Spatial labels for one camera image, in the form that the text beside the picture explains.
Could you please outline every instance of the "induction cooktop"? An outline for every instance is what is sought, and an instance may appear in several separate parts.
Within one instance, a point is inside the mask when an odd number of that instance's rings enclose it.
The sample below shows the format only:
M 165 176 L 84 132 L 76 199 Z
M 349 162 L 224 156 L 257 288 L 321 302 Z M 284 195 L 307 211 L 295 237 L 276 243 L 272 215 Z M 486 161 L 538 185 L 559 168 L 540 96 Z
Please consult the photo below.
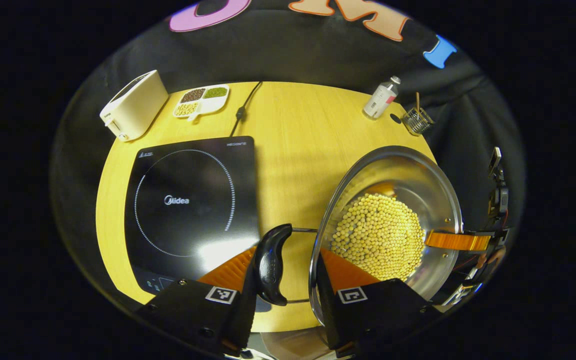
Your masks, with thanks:
M 128 259 L 144 291 L 198 280 L 259 241 L 254 141 L 220 137 L 142 148 L 125 201 Z

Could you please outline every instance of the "black background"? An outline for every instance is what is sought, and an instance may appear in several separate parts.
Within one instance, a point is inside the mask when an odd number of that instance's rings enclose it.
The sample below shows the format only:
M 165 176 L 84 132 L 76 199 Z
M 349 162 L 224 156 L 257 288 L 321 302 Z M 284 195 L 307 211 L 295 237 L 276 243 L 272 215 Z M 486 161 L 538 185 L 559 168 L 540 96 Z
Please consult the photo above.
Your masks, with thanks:
M 0 358 L 192 358 L 89 285 L 48 198 L 52 136 L 79 84 L 185 4 L 0 4 Z M 502 271 L 398 356 L 576 358 L 576 2 L 394 5 L 490 76 L 524 115 L 528 157 L 521 233 Z

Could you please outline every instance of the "power cord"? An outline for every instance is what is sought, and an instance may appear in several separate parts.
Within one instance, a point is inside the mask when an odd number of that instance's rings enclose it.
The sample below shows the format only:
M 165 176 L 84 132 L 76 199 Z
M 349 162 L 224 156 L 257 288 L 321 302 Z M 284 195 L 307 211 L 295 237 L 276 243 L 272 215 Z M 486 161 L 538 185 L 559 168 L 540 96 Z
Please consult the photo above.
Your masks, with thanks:
M 237 121 L 235 121 L 235 125 L 232 127 L 232 131 L 230 132 L 230 137 L 233 137 L 233 134 L 235 133 L 235 129 L 237 129 L 237 125 L 240 123 L 240 120 L 242 120 L 246 117 L 246 105 L 248 104 L 250 98 L 252 97 L 252 94 L 255 93 L 256 89 L 262 83 L 263 83 L 263 81 L 259 81 L 256 85 L 254 85 L 254 88 L 252 89 L 252 91 L 250 91 L 250 94 L 248 94 L 246 102 L 244 102 L 242 107 L 237 109 L 237 114 L 235 115 L 235 117 L 237 118 Z

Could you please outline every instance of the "wooden table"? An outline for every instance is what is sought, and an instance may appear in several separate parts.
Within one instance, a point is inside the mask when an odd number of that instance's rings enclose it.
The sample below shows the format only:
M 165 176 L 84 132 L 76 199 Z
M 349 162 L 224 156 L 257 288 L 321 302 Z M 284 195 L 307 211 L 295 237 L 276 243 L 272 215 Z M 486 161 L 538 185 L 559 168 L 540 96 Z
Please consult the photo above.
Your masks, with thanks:
M 96 201 L 96 234 L 105 268 L 114 285 L 145 304 L 154 297 L 142 290 L 131 269 L 124 237 L 128 179 L 142 148 L 227 137 L 235 112 L 256 82 L 229 84 L 230 95 L 218 112 L 198 123 L 172 116 L 185 91 L 170 94 L 150 129 L 128 143 L 116 140 L 108 153 Z M 370 95 L 329 86 L 264 82 L 247 105 L 246 120 L 234 136 L 254 138 L 258 179 L 259 232 L 292 223 L 318 228 L 326 206 L 346 171 L 363 155 L 382 146 L 400 145 L 435 159 L 422 136 L 412 136 L 391 113 L 405 111 L 391 103 L 377 120 L 362 114 Z M 284 272 L 279 289 L 288 300 L 308 297 L 308 273 L 314 235 L 293 233 L 283 247 Z M 310 303 L 272 306 L 254 315 L 253 332 L 299 330 L 319 325 Z

